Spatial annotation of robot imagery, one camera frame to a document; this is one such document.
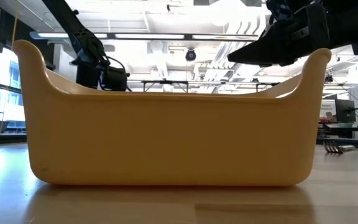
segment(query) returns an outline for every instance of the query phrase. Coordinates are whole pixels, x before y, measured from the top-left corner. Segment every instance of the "wooden table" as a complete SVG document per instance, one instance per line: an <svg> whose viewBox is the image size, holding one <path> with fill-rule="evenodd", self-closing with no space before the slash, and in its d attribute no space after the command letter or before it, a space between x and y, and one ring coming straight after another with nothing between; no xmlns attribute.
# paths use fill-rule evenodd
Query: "wooden table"
<svg viewBox="0 0 358 224"><path fill-rule="evenodd" d="M287 188L57 187L26 148L0 147L0 223L358 224L358 151L317 146L309 179Z"/></svg>

